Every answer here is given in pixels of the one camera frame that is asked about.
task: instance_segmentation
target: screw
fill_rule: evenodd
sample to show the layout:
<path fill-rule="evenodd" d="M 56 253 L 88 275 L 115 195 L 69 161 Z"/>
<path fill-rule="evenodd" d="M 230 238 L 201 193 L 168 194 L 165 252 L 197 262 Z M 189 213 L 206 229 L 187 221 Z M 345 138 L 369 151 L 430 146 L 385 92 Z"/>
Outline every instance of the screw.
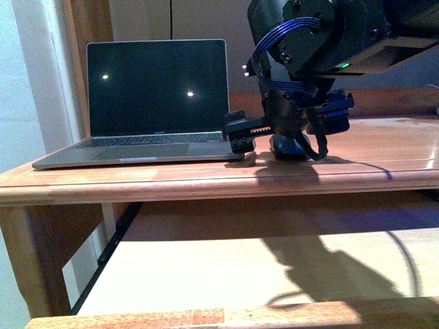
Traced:
<path fill-rule="evenodd" d="M 302 1 L 301 0 L 295 0 L 294 2 L 294 7 L 299 10 L 300 6 L 302 5 Z"/>
<path fill-rule="evenodd" d="M 378 39 L 378 35 L 379 35 L 379 30 L 378 29 L 372 29 L 369 33 L 369 37 L 371 40 L 376 40 Z"/>

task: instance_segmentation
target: table leg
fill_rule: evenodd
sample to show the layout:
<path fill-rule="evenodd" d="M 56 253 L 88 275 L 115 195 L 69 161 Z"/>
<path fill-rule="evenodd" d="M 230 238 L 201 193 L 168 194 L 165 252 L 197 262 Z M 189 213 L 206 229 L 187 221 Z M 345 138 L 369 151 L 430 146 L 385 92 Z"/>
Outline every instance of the table leg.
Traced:
<path fill-rule="evenodd" d="M 62 267 L 103 220 L 99 204 L 0 208 L 0 226 L 30 316 L 68 315 Z"/>

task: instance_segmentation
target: green led light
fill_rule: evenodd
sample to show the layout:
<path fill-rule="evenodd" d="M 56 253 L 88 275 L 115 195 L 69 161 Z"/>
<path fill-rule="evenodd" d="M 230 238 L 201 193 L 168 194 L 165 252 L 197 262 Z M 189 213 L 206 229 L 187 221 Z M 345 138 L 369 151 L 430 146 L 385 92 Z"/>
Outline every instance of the green led light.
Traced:
<path fill-rule="evenodd" d="M 348 67 L 350 64 L 349 63 L 344 63 L 340 65 L 340 70 L 345 69 L 346 67 Z"/>

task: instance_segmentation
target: black cable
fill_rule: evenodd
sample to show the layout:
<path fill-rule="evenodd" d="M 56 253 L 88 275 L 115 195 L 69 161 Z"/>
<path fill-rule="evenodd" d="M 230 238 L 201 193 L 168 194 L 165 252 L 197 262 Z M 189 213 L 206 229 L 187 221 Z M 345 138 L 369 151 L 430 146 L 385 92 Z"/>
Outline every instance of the black cable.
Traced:
<path fill-rule="evenodd" d="M 408 252 L 408 250 L 405 248 L 404 243 L 399 239 L 399 237 L 390 231 L 386 231 L 387 234 L 389 234 L 390 238 L 396 243 L 401 253 L 404 255 L 405 262 L 407 263 L 407 266 L 410 270 L 410 275 L 412 277 L 412 284 L 413 284 L 413 294 L 414 297 L 420 297 L 422 292 L 420 291 L 419 286 L 419 274 L 416 270 L 416 265 L 414 263 L 414 259 L 412 258 L 412 255 Z"/>
<path fill-rule="evenodd" d="M 101 256 L 97 260 L 98 266 L 95 273 L 91 277 L 90 281 L 88 281 L 88 284 L 86 285 L 84 291 L 81 293 L 80 297 L 78 298 L 75 305 L 71 309 L 69 315 L 78 314 L 82 305 L 84 304 L 85 300 L 90 294 L 91 289 L 95 286 L 97 279 L 100 277 L 102 271 L 107 265 L 107 262 L 110 259 L 112 253 L 116 250 L 116 247 L 118 246 L 119 242 L 122 241 L 123 236 L 125 235 L 126 231 L 130 227 L 132 221 L 134 221 L 134 218 L 136 217 L 141 207 L 142 207 L 142 202 L 133 202 L 127 207 L 125 212 L 122 214 L 120 220 L 118 220 L 117 222 L 115 234 L 112 236 L 110 242 L 108 242 Z"/>
<path fill-rule="evenodd" d="M 172 0 L 169 0 L 169 38 L 172 40 L 174 32 L 174 22 L 172 19 Z"/>
<path fill-rule="evenodd" d="M 315 161 L 319 161 L 323 158 L 326 158 L 328 154 L 328 147 L 327 147 L 328 140 L 324 133 L 324 129 L 318 120 L 318 117 L 314 115 L 314 113 L 311 110 L 306 110 L 306 112 L 307 112 L 309 124 L 314 129 L 314 134 L 316 135 L 317 144 L 318 144 L 318 153 L 312 149 L 311 145 L 305 139 L 302 132 L 297 133 L 297 135 L 294 138 L 296 139 L 296 142 L 300 145 L 300 147 L 303 148 L 305 153 L 311 159 Z"/>

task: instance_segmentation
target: laptop keyboard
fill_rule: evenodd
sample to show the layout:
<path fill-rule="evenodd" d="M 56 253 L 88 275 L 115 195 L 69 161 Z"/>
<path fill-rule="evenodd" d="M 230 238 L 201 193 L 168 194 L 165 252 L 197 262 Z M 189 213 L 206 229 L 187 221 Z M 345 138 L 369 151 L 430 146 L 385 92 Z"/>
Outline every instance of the laptop keyboard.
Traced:
<path fill-rule="evenodd" d="M 107 147 L 144 144 L 170 144 L 170 143 L 208 143 L 223 141 L 222 133 L 209 134 L 171 134 L 171 135 L 146 135 L 130 137 L 94 138 L 76 148 Z"/>

